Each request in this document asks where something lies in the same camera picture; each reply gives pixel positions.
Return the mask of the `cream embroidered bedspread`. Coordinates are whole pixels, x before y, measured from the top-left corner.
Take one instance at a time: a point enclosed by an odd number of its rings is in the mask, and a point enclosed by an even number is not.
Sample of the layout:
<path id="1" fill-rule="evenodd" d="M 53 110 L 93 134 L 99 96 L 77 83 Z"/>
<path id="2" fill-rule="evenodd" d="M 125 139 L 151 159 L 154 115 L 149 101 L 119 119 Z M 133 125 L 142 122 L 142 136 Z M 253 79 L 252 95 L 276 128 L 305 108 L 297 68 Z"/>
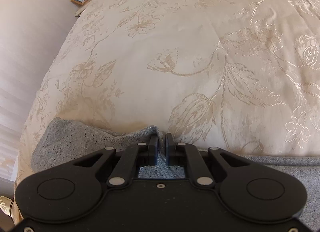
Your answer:
<path id="1" fill-rule="evenodd" d="M 319 154 L 319 0 L 93 0 L 43 79 L 17 180 L 55 118 L 240 153 Z"/>

